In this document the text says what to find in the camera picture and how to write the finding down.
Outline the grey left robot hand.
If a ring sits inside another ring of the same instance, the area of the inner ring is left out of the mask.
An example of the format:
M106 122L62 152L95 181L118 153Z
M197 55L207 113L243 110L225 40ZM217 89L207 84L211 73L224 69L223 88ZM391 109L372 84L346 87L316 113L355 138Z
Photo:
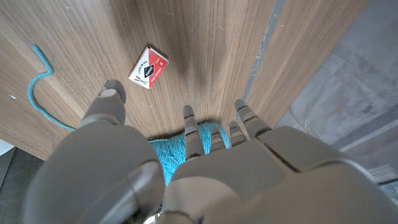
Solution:
M126 94L107 81L80 127L36 173L24 223L396 223L397 207L363 167L297 129L270 128L242 100L242 125L204 152L183 109L185 155L169 182L148 140L126 126Z

